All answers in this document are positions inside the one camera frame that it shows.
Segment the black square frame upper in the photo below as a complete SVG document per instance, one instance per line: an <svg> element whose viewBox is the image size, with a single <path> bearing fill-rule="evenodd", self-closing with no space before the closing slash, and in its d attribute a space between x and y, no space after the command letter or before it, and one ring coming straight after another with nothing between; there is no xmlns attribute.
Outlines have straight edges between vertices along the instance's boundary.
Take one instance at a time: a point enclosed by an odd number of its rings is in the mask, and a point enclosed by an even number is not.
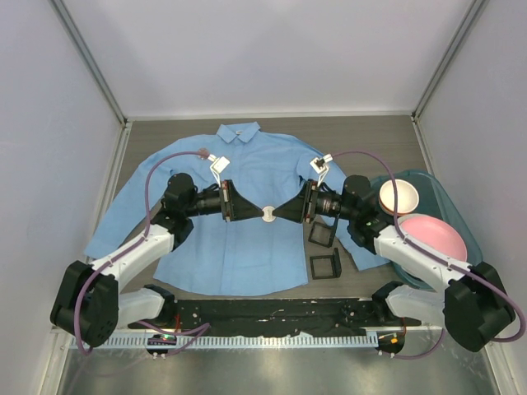
<svg viewBox="0 0 527 395"><path fill-rule="evenodd" d="M334 228L325 223L314 222L311 226L308 241L321 247L330 248L334 241Z"/></svg>

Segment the pink plate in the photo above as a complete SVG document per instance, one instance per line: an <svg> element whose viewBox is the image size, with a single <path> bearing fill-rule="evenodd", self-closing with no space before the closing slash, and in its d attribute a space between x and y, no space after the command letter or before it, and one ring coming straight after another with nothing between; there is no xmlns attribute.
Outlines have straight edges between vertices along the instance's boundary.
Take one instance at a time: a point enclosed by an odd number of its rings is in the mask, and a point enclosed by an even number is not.
<svg viewBox="0 0 527 395"><path fill-rule="evenodd" d="M399 222L402 230L413 239L426 244L448 257L466 262L468 251L460 234L446 222L432 216L404 216Z"/></svg>

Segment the aluminium frame rail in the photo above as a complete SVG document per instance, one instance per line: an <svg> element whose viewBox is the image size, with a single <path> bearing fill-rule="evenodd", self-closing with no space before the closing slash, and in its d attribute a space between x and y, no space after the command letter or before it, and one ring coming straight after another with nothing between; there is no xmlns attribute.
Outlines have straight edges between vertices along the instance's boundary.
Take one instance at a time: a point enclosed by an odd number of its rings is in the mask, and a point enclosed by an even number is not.
<svg viewBox="0 0 527 395"><path fill-rule="evenodd" d="M172 328L189 331L205 323L219 337L284 337L307 332L316 337L363 334L367 328L418 327L421 321L393 315L374 300L176 300L144 290L138 302L83 302L82 340L99 346L117 328Z"/></svg>

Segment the white bowl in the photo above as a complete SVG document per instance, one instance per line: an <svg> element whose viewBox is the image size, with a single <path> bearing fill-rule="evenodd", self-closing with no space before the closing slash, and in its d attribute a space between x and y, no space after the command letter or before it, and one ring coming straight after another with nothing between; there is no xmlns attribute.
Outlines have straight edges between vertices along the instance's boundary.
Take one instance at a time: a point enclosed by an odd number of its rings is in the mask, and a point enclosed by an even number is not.
<svg viewBox="0 0 527 395"><path fill-rule="evenodd" d="M396 179L395 184L391 180L384 182L379 190L379 204L387 214L404 216L414 212L420 202L417 189L408 181Z"/></svg>

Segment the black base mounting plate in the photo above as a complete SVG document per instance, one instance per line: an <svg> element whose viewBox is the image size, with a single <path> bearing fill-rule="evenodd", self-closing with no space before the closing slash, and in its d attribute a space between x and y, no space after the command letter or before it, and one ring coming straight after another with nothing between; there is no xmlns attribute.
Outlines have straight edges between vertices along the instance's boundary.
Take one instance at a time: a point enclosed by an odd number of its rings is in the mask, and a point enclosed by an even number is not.
<svg viewBox="0 0 527 395"><path fill-rule="evenodd" d="M159 328L189 330L208 323L208 336L314 337L363 335L368 328L418 327L414 318L397 318L372 300L177 300Z"/></svg>

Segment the black square frame lower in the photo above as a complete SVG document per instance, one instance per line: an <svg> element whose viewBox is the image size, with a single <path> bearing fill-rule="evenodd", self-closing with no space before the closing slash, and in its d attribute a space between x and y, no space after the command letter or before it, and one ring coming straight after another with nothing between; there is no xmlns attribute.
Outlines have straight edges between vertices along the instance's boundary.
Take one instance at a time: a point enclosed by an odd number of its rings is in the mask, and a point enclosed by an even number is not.
<svg viewBox="0 0 527 395"><path fill-rule="evenodd" d="M339 251L334 248L331 254L310 257L310 272L313 280L337 279L342 274Z"/></svg>

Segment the blue button-up shirt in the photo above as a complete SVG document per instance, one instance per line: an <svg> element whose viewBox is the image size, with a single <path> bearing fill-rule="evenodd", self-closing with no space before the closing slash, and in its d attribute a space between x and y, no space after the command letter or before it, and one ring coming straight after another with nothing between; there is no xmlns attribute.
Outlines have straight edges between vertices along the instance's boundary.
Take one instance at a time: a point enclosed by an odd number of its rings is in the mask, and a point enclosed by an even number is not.
<svg viewBox="0 0 527 395"><path fill-rule="evenodd" d="M115 251L166 190L169 178L189 174L198 188L214 183L207 149L231 163L222 177L258 207L278 207L317 174L319 152L296 137L262 131L257 123L222 125L213 135L179 139L146 158L121 188L86 246L98 259ZM202 295L256 296L308 282L304 235L298 223L260 218L228 223L219 215L193 220L189 237L158 263L154 277Z"/></svg>

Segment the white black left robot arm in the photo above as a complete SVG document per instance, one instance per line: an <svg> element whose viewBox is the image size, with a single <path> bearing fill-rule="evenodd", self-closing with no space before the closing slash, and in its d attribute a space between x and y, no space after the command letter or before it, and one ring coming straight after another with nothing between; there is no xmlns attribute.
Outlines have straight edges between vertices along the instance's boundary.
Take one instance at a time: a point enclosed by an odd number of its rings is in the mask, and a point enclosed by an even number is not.
<svg viewBox="0 0 527 395"><path fill-rule="evenodd" d="M104 258L67 267L51 309L51 323L90 347L101 346L115 329L139 321L170 323L175 297L169 291L154 285L129 293L123 289L188 238L194 228L192 217L215 214L224 221L243 221L264 212L242 197L230 180L198 191L190 175L172 176L148 228Z"/></svg>

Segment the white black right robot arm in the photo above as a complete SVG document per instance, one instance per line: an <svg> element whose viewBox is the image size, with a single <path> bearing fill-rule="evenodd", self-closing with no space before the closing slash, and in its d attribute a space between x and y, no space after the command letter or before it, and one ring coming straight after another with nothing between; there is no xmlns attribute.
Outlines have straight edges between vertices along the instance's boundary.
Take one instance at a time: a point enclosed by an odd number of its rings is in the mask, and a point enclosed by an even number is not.
<svg viewBox="0 0 527 395"><path fill-rule="evenodd" d="M471 265L438 252L403 232L403 219L389 219L377 201L364 176L347 177L341 193L326 191L308 180L273 215L298 223L317 215L347 220L347 232L356 244L425 281L430 290L399 283L381 289L380 303L395 317L438 326L472 352L489 342L501 342L500 333L513 322L520 327L510 341L525 334L525 315L506 293L492 265Z"/></svg>

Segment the teal plastic bin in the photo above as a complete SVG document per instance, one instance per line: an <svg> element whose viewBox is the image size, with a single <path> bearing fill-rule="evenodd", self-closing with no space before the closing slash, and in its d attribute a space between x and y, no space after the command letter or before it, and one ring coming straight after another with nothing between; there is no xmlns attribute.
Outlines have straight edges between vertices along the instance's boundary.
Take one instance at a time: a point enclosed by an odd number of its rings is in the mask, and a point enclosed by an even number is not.
<svg viewBox="0 0 527 395"><path fill-rule="evenodd" d="M444 221L457 231L463 239L467 249L465 262L478 264L483 260L481 249L472 232L466 225L463 217L450 199L448 193L441 186L441 183L431 174L424 170L405 170L395 174L396 179L409 182L419 194L417 208L410 214L422 214L435 217ZM388 175L381 175L371 179L371 187L378 193L382 184L389 180ZM431 290L431 287L421 278L414 276L411 272L405 271L397 263L393 263L396 274L403 282L414 288Z"/></svg>

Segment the orange painted round brooch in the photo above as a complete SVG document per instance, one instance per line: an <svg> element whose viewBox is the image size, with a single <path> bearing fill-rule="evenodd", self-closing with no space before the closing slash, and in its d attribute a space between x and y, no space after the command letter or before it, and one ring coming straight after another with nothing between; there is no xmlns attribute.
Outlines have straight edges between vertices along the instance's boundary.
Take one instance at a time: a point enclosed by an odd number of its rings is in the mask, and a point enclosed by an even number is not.
<svg viewBox="0 0 527 395"><path fill-rule="evenodd" d="M262 215L262 220L264 222L267 222L267 223L271 223L273 221L275 221L276 217L275 215L273 214L274 212L274 207L272 206L266 206L262 209L262 212L263 212L263 215Z"/></svg>

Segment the pink blossom round brooch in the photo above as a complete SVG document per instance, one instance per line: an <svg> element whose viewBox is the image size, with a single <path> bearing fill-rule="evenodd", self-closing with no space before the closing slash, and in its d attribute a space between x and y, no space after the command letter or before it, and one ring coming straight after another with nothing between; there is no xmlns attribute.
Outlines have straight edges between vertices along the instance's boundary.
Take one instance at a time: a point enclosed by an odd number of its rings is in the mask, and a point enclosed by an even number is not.
<svg viewBox="0 0 527 395"><path fill-rule="evenodd" d="M207 160L208 157L210 156L210 153L207 149L205 148L201 148L198 150L198 156L202 159L202 160Z"/></svg>

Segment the black square frame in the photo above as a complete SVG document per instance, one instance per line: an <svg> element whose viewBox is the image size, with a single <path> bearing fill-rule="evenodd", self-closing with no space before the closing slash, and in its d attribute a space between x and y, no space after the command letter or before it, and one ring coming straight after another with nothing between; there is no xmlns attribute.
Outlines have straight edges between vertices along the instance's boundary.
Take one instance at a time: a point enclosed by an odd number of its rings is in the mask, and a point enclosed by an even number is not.
<svg viewBox="0 0 527 395"><path fill-rule="evenodd" d="M334 248L331 254L310 257L310 272L313 280L337 279L342 274L339 251Z"/></svg>
<svg viewBox="0 0 527 395"><path fill-rule="evenodd" d="M308 241L321 247L330 248L334 241L334 228L325 223L314 222L311 226Z"/></svg>

